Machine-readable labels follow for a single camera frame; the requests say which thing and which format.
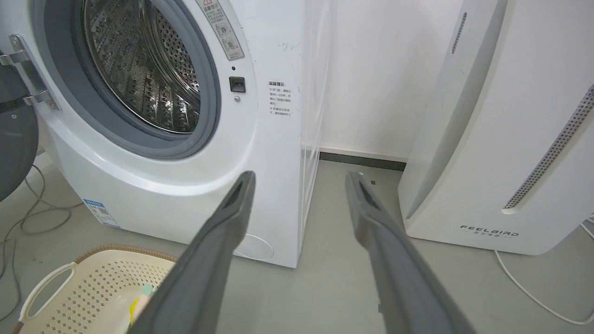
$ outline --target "power cord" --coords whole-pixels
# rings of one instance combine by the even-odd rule
[[[33,188],[31,188],[31,185],[29,184],[29,182],[27,181],[27,179],[25,179],[25,184],[27,185],[27,188],[29,188],[29,190],[33,193],[33,195],[35,195],[35,197],[37,197],[37,200],[35,201],[35,203],[33,203],[33,205],[31,206],[31,208],[29,208],[29,210],[27,211],[27,213],[25,213],[25,215],[23,216],[23,218],[21,218],[19,221],[17,221],[12,227],[10,227],[10,229],[8,230],[8,232],[4,235],[4,238],[2,239],[2,269],[0,270],[0,281],[2,280],[2,278],[4,277],[4,274],[6,272],[6,268],[7,268],[7,263],[8,263],[8,257],[7,257],[7,252],[6,252],[6,244],[9,241],[12,241],[12,280],[14,282],[14,285],[17,287],[17,301],[14,303],[14,306],[12,307],[12,309],[5,315],[3,315],[2,317],[0,317],[0,322],[4,321],[5,319],[7,319],[9,316],[11,316],[18,308],[18,306],[21,304],[21,300],[22,300],[22,296],[21,296],[21,286],[18,283],[18,278],[17,278],[17,272],[14,268],[14,257],[17,251],[17,240],[15,238],[11,238],[8,239],[10,233],[12,232],[12,230],[17,227],[17,225],[19,226],[21,232],[24,235],[37,235],[37,234],[43,234],[49,231],[53,231],[56,228],[59,228],[60,226],[66,224],[66,222],[68,222],[70,220],[70,217],[72,216],[72,209],[74,209],[75,207],[81,206],[83,205],[82,203],[78,203],[76,205],[73,206],[66,206],[66,207],[61,207],[61,206],[55,206],[53,204],[50,204],[46,201],[44,201],[44,199],[42,199],[43,197],[43,193],[45,192],[45,176],[43,176],[43,173],[41,172],[41,170],[36,166],[33,165],[33,168],[37,170],[37,172],[39,173],[39,175],[41,176],[41,179],[43,181],[43,186],[41,189],[41,192],[38,194],[36,193]],[[36,213],[31,213],[33,211],[33,209],[35,209],[35,207],[39,204],[39,203],[43,203],[47,206],[49,206],[49,208],[47,209],[43,209],[41,211],[38,211]],[[49,212],[49,211],[54,211],[54,210],[60,210],[60,211],[65,211],[68,213],[68,216],[59,224],[57,224],[56,226],[53,226],[51,228],[45,229],[43,231],[36,231],[36,232],[32,232],[32,231],[28,231],[25,228],[25,222],[27,221],[28,218],[31,218],[33,216],[37,216],[41,213],[44,212]]]
[[[592,217],[588,218],[588,221],[593,222]],[[594,234],[592,234],[592,232],[590,232],[590,230],[588,230],[584,224],[580,224],[580,226],[584,229],[584,231],[586,231],[586,233],[588,233],[588,235],[594,239]],[[534,297],[530,292],[528,292],[528,290],[526,290],[515,278],[514,276],[511,275],[511,273],[507,270],[507,268],[505,267],[505,265],[503,264],[503,261],[501,261],[501,257],[499,256],[499,252],[495,251],[495,255],[497,256],[497,260],[499,261],[499,265],[501,266],[501,268],[503,269],[503,271],[505,272],[505,274],[507,275],[507,277],[509,277],[511,279],[512,282],[514,282],[514,284],[516,284],[516,286],[518,288],[520,288],[520,290],[522,290],[528,297],[530,297],[531,300],[533,300],[535,303],[537,303],[538,305],[540,305],[542,308],[544,308],[546,311],[548,311],[549,313],[551,313],[552,315],[554,315],[555,317],[558,317],[559,319],[565,321],[565,322],[569,322],[572,324],[588,324],[590,322],[592,322],[592,320],[594,320],[594,312],[592,314],[590,314],[590,316],[584,320],[584,321],[576,321],[576,320],[572,320],[572,319],[568,319],[562,315],[560,315],[559,313],[553,311],[552,309],[550,309],[548,306],[546,306],[545,304],[543,304],[541,301],[539,301],[538,299],[536,299],[536,297]]]

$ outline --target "gray floor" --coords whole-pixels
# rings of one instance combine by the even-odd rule
[[[48,201],[58,205],[80,199],[61,174],[50,166]],[[381,333],[383,320],[367,253],[352,232],[344,192],[348,170],[363,172],[376,182],[375,192],[393,216],[399,215],[396,187],[401,173],[336,162],[320,162],[304,246],[295,270],[234,258],[219,319],[219,333]],[[5,233],[19,219],[33,196],[20,188],[0,203]],[[30,228],[55,223],[63,213],[33,218]],[[181,254],[184,245],[97,223],[85,207],[74,210],[60,229],[18,239],[16,270],[24,296],[45,275],[97,245],[117,242]],[[498,267],[492,252],[414,240],[435,274],[481,333],[592,333],[587,326],[552,317],[524,296]],[[588,260],[594,242],[575,231],[559,246],[537,256],[503,254],[515,277],[543,302],[572,319],[586,318],[594,307],[594,266]],[[14,287],[0,282],[0,314],[14,301]],[[10,332],[14,314],[0,323]]]

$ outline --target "instruction sticker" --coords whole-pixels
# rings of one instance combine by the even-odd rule
[[[89,210],[91,210],[95,217],[97,217],[99,222],[107,226],[121,228],[119,227],[118,223],[115,222],[115,219],[109,214],[108,210],[105,209],[103,203],[90,200],[84,200],[84,202],[87,203],[87,207]]]
[[[208,22],[210,22],[210,26],[213,28],[214,33],[217,34],[219,38],[219,42],[227,55],[228,60],[235,60],[239,58],[245,57],[244,51],[241,49],[239,45],[239,40],[237,39],[237,35],[235,31],[233,31],[233,27],[231,27],[231,23],[229,23],[229,19],[221,5],[219,4],[219,0],[196,0],[202,12],[208,18]]]
[[[270,113],[273,115],[291,116],[291,89],[285,83],[268,81],[268,90],[270,93]]]

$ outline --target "white plastic basket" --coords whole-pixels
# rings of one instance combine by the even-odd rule
[[[111,244],[97,247],[42,279],[25,300],[13,334],[124,334],[129,308],[145,284],[158,287],[176,257],[143,247]],[[61,273],[70,276],[33,315],[40,291]]]

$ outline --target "basket handle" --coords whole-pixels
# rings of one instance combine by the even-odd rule
[[[35,319],[43,311],[43,309],[46,306],[48,306],[48,304],[52,301],[52,299],[54,297],[56,297],[56,295],[64,288],[64,286],[70,281],[70,279],[72,279],[72,277],[74,276],[74,273],[76,271],[75,268],[77,265],[78,264],[76,262],[65,264],[65,265],[61,266],[60,268],[57,268],[53,272],[50,272],[50,274],[48,274],[47,276],[45,276],[41,280],[41,282],[39,282],[37,284],[37,286],[35,286],[35,288],[33,288],[31,293],[25,300],[25,303],[23,304],[23,308],[21,309],[21,314],[20,314],[20,317],[18,318],[18,320],[22,323],[25,323],[29,320]],[[52,279],[56,278],[61,273],[64,273],[66,270],[72,270],[72,273],[70,274],[70,276],[64,281],[64,283],[62,283],[62,285],[58,288],[58,290],[56,290],[56,292],[54,292],[53,295],[51,297],[49,297],[48,301],[45,302],[45,304],[43,306],[41,306],[41,308],[39,308],[39,311],[37,311],[34,315],[29,316],[29,311],[31,310],[31,306],[33,305],[33,302],[35,301],[35,299],[37,298],[39,293],[45,288],[45,286],[49,282],[52,281]]]

